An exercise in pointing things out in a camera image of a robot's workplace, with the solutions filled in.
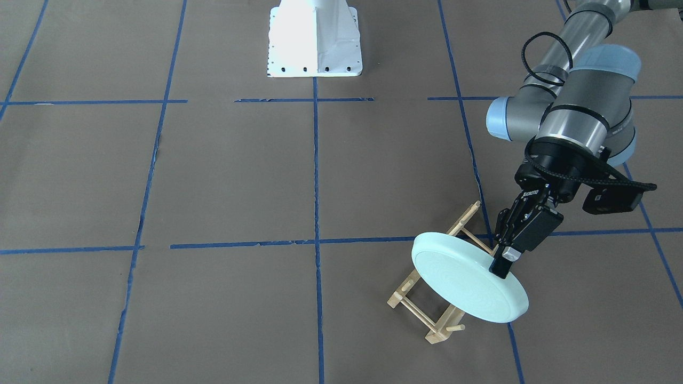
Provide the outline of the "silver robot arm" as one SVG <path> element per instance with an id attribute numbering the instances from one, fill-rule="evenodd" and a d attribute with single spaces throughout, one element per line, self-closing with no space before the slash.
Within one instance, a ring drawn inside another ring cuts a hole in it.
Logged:
<path id="1" fill-rule="evenodd" d="M 554 42 L 534 67 L 527 59 L 523 86 L 514 97 L 493 100 L 489 134 L 525 144 L 514 179 L 520 194 L 497 217 L 490 272 L 508 276 L 563 221 L 559 204 L 590 187 L 583 211 L 602 215 L 634 211 L 655 184 L 617 170 L 634 153 L 637 130 L 630 98 L 641 71 L 631 49 L 605 44 L 628 14 L 681 9 L 681 1 L 578 1 Z"/>

